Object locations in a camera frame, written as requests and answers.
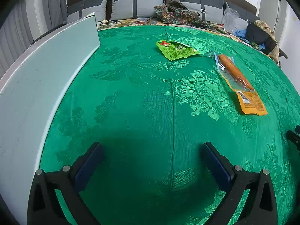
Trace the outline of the orange sausage packet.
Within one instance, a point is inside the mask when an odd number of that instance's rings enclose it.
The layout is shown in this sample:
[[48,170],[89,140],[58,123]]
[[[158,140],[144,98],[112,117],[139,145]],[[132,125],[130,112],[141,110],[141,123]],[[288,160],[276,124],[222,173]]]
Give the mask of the orange sausage packet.
[[255,88],[234,63],[233,57],[212,51],[216,67],[229,88],[236,94],[244,114],[264,116],[267,110]]

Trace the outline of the green floral tablecloth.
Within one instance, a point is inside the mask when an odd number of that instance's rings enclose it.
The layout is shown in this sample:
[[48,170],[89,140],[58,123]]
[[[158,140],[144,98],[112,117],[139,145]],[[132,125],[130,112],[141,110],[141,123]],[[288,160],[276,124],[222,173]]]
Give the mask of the green floral tablecloth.
[[[70,165],[94,142],[104,147],[82,200],[101,224],[204,224],[224,197],[200,160],[202,143],[247,171],[267,169],[278,223],[296,201],[299,153],[285,137],[299,124],[299,94],[276,64],[230,38],[191,28],[128,26],[98,32],[100,47],[66,92],[40,167]],[[168,60],[156,46],[200,52]],[[267,115],[246,115],[217,70],[233,57]]]

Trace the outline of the green snack packet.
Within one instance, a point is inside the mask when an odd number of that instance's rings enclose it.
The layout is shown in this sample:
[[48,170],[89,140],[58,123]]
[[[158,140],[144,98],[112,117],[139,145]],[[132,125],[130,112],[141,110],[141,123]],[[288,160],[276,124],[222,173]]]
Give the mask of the green snack packet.
[[191,46],[176,41],[160,40],[156,42],[156,46],[170,61],[186,59],[193,55],[200,55],[200,52],[195,50]]

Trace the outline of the grey sofa cushion far left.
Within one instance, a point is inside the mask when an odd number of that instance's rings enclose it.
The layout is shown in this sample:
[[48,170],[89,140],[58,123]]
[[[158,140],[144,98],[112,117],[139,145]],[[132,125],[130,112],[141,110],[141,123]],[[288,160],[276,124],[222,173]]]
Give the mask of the grey sofa cushion far left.
[[68,6],[67,23],[71,23],[94,13],[96,21],[106,19],[107,0],[82,0]]

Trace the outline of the white storage box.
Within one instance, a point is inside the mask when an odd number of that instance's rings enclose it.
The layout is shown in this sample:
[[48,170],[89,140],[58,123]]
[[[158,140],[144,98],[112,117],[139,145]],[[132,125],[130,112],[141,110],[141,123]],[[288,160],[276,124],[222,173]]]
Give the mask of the white storage box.
[[1,78],[1,196],[20,224],[57,108],[99,47],[90,14],[31,45]]

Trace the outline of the grey sofa cushion right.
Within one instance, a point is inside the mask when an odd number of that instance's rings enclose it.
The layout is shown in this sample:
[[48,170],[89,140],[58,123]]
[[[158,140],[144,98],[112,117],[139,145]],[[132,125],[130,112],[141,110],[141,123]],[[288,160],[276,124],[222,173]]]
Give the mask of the grey sofa cushion right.
[[203,21],[221,23],[224,0],[179,0],[189,11],[199,14]]

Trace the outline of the floral patterned cloth heap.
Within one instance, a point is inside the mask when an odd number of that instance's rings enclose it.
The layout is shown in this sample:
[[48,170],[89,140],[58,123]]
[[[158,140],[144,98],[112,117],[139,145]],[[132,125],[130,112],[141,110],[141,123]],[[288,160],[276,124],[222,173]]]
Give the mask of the floral patterned cloth heap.
[[154,6],[155,17],[164,24],[175,24],[183,26],[210,27],[200,14],[190,11],[178,0],[170,0],[168,4]]

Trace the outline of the grey sofa cushion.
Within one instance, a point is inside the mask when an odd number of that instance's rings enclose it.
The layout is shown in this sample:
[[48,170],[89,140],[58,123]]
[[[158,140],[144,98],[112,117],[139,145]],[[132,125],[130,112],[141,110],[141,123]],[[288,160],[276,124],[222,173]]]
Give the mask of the grey sofa cushion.
[[111,19],[149,18],[155,14],[155,6],[163,0],[112,0]]
[[189,11],[199,14],[203,21],[221,23],[224,0],[179,0]]
[[106,19],[107,0],[82,0],[68,6],[67,23],[71,23],[94,13],[96,21]]

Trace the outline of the clear plastic bag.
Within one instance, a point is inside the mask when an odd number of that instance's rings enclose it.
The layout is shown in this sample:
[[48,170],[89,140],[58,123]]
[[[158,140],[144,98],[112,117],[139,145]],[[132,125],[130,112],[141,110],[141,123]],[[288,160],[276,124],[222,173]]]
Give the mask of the clear plastic bag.
[[236,31],[235,25],[236,20],[239,18],[239,13],[232,9],[232,8],[226,8],[221,20],[221,23],[223,24],[223,28],[225,31],[229,33],[234,33]]

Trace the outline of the dark clothes pile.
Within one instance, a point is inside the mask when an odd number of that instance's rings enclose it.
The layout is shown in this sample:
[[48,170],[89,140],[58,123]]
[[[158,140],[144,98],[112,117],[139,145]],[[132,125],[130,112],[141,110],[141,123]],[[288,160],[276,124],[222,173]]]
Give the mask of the dark clothes pile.
[[277,65],[280,63],[280,57],[288,59],[287,54],[280,49],[279,42],[275,33],[269,25],[261,20],[255,20],[248,24],[246,29],[246,39],[257,45],[264,45],[261,51],[268,55]]

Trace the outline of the colourful flower bedspread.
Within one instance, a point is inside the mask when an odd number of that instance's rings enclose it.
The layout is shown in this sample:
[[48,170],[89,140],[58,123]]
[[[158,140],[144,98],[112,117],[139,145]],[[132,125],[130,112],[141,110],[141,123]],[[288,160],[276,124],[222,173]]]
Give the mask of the colourful flower bedspread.
[[208,27],[202,26],[190,26],[190,25],[181,25],[181,24],[169,24],[163,23],[157,18],[132,18],[132,19],[123,19],[123,20],[104,20],[97,22],[97,30],[105,30],[105,29],[114,29],[117,27],[128,27],[128,26],[174,26],[174,27],[182,27],[189,29],[197,29],[200,31],[205,31],[208,33],[221,35],[221,36],[229,36],[231,35],[229,32],[225,31],[218,25],[210,25]]

